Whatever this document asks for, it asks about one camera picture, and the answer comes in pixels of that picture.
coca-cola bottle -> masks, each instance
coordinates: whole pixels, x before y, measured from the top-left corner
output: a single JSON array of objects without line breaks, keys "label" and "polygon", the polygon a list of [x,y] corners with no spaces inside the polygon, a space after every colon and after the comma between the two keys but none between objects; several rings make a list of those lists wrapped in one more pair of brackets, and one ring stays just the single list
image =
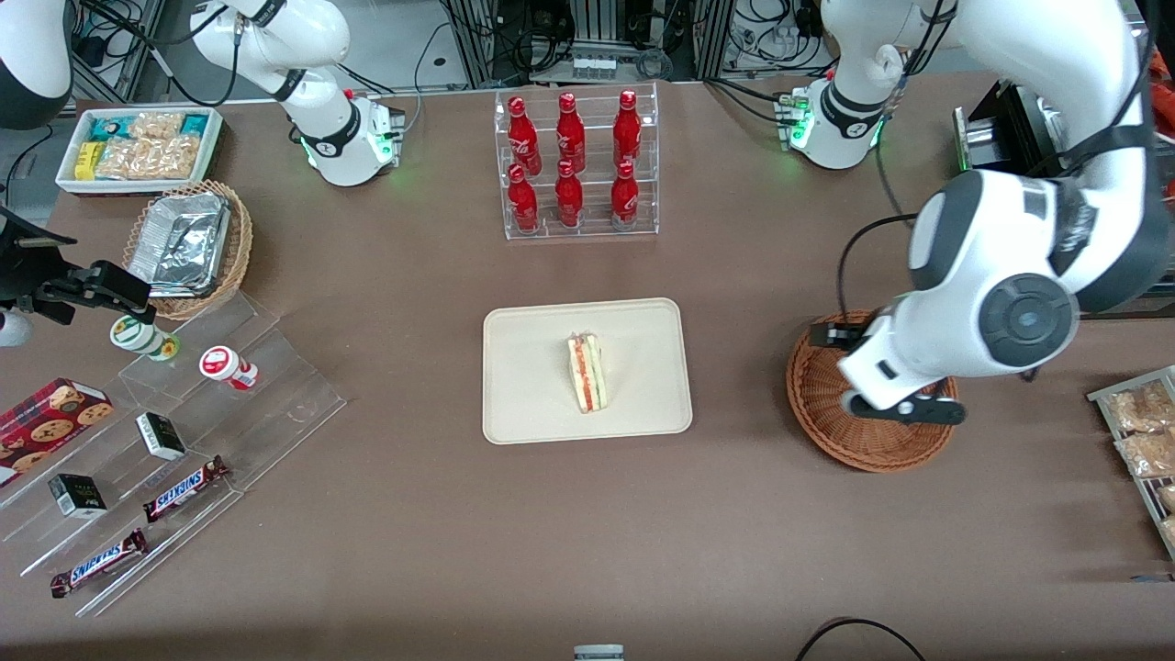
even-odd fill
[{"label": "coca-cola bottle", "polygon": [[564,227],[579,227],[584,213],[584,187],[576,176],[572,161],[559,161],[559,180],[555,183],[555,196],[559,201],[559,222]]},{"label": "coca-cola bottle", "polygon": [[620,112],[612,124],[612,160],[620,167],[626,160],[637,162],[640,155],[640,115],[637,114],[637,93],[620,92]]},{"label": "coca-cola bottle", "polygon": [[632,178],[632,161],[624,161],[616,168],[612,182],[612,227],[627,231],[637,223],[637,196],[640,190]]},{"label": "coca-cola bottle", "polygon": [[522,96],[511,96],[506,106],[510,108],[510,150],[515,161],[526,168],[526,174],[536,176],[543,171],[543,157],[538,155],[535,122],[526,116],[526,102]]},{"label": "coca-cola bottle", "polygon": [[538,231],[538,197],[535,196],[535,187],[526,181],[526,171],[521,164],[510,163],[508,173],[510,187],[506,196],[510,197],[515,223],[518,224],[518,231],[533,234]]},{"label": "coca-cola bottle", "polygon": [[559,94],[559,123],[555,127],[559,139],[559,157],[571,161],[576,171],[588,167],[588,146],[584,136],[584,120],[576,110],[576,95]]}]

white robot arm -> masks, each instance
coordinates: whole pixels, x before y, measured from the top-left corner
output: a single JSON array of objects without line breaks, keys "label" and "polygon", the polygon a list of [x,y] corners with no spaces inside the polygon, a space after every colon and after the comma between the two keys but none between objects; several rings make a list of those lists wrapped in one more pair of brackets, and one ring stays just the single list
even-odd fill
[{"label": "white robot arm", "polygon": [[351,41],[337,7],[325,0],[214,0],[196,6],[193,29],[224,5],[235,11],[196,33],[196,47],[281,102],[323,178],[356,186],[397,164],[403,116],[349,97],[325,68],[343,61]]},{"label": "white robot arm", "polygon": [[[925,18],[935,4],[913,11]],[[1171,254],[1170,216],[1150,163],[1148,95],[1136,93],[1139,49],[1117,2],[946,5],[956,12],[949,31],[972,56],[1061,112],[1073,142],[1062,148],[1082,164],[1056,180],[971,170],[931,197],[909,243],[915,290],[879,310],[840,360],[853,389],[844,405],[857,416],[961,421],[961,407],[936,407],[935,398],[916,393],[946,377],[1039,367],[1072,342],[1080,310],[1137,296]],[[853,7],[871,20],[850,20]],[[899,0],[826,0],[824,8],[838,40],[865,43],[866,52],[878,26],[888,38],[912,15]],[[870,129],[901,75],[887,48],[864,63],[846,48],[833,82],[810,96],[814,121],[804,153],[813,161],[850,167],[868,150]],[[841,130],[852,126],[842,119],[848,112],[864,130]]]}]

brown table surface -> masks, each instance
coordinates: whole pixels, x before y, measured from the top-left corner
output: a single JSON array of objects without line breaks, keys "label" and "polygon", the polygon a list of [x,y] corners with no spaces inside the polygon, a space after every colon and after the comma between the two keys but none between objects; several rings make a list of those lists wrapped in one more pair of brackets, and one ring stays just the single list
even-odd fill
[{"label": "brown table surface", "polygon": [[[951,173],[951,109],[991,80],[911,86],[882,144],[907,210]],[[822,170],[701,85],[658,89],[662,234],[586,245],[503,238],[492,94],[428,97],[403,166],[352,189],[307,167],[278,106],[226,106],[217,175],[256,232],[244,289],[350,405],[98,619],[0,548],[0,657],[557,660],[622,642],[632,661],[776,660],[844,615],[932,660],[1175,657],[1175,586],[1127,581],[1169,565],[1083,397],[1175,364],[1175,325],[1086,323],[1035,384],[964,382],[971,419],[928,466],[848,470],[800,433],[783,371],[834,306],[848,235],[889,214],[877,166]],[[118,258],[142,203],[62,194],[51,227],[80,240],[74,261]],[[906,234],[854,250],[851,304],[907,289]],[[680,304],[691,430],[485,441],[486,312],[645,296]],[[39,319],[0,353],[0,406],[58,376],[114,378],[113,318]],[[841,629],[810,659],[851,653],[906,657]]]}]

acrylic display stand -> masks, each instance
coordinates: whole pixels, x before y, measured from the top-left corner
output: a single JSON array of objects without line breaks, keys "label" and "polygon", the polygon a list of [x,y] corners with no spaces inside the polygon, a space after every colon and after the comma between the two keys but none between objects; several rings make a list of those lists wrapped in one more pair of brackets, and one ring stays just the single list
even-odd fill
[{"label": "acrylic display stand", "polygon": [[[68,601],[76,616],[98,615],[146,578],[222,512],[239,501],[267,471],[344,406],[313,366],[297,356],[275,326],[276,318],[244,294],[204,310],[175,335],[180,353],[168,363],[139,358],[103,390],[116,410],[92,436],[62,448],[4,494],[0,548],[21,575],[45,585],[142,528],[150,552],[116,565],[80,586]],[[196,366],[214,345],[235,349],[257,366],[249,391],[204,379]],[[175,424],[187,452],[164,461],[147,452],[135,418],[145,411]],[[231,473],[189,503],[148,525],[143,504],[153,501],[213,457]],[[61,515],[47,481],[56,473],[89,475],[108,511],[86,521]]]},{"label": "acrylic display stand", "polygon": [[[640,156],[637,158],[633,177],[640,189],[637,198],[637,220],[632,229],[618,231],[612,227],[612,182],[616,181],[616,163],[612,160],[612,124],[620,106],[620,92],[637,93],[637,114],[640,115]],[[498,92],[495,97],[494,137],[498,155],[498,183],[502,189],[502,216],[506,238],[583,238],[624,237],[657,234],[660,228],[659,186],[660,164],[658,151],[659,114],[657,87],[654,85],[585,86],[573,88],[579,116],[584,120],[588,142],[588,167],[579,173],[584,188],[584,216],[576,229],[559,222],[555,198],[555,182],[558,180],[559,148],[555,127],[559,121],[559,89],[532,88]],[[538,195],[538,231],[523,234],[510,210],[506,189],[510,180],[506,168],[513,162],[510,150],[510,113],[506,101],[522,96],[526,101],[526,114],[538,130],[538,151],[543,157],[543,170],[530,177]]]}]

wicker basket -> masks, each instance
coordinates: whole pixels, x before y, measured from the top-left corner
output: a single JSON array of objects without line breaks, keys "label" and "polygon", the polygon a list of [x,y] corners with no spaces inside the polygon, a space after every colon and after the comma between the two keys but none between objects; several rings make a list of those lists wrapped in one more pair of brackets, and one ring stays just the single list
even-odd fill
[{"label": "wicker basket", "polygon": [[164,318],[186,321],[200,310],[228,299],[241,285],[241,281],[244,279],[244,270],[249,267],[249,249],[253,248],[253,221],[249,218],[249,209],[244,208],[241,197],[231,188],[219,181],[206,180],[168,190],[147,204],[147,208],[139,214],[139,221],[130,230],[130,238],[122,250],[122,268],[130,264],[130,257],[139,245],[139,232],[143,228],[143,218],[147,217],[147,210],[150,209],[150,205],[162,197],[196,193],[216,193],[233,205],[228,236],[224,238],[224,256],[221,258],[220,272],[216,274],[216,289],[202,298],[152,298],[152,304]]},{"label": "wicker basket", "polygon": [[[868,315],[868,310],[853,310],[848,317],[861,323]],[[817,322],[839,317],[830,315]],[[842,356],[837,350],[810,346],[808,335],[804,333],[787,362],[787,400],[800,427],[820,450],[861,471],[893,473],[926,464],[946,446],[953,426],[901,425],[845,413],[840,399],[850,385],[837,369]],[[931,391],[933,386],[924,392]],[[947,379],[942,394],[958,396],[954,379]]]}]

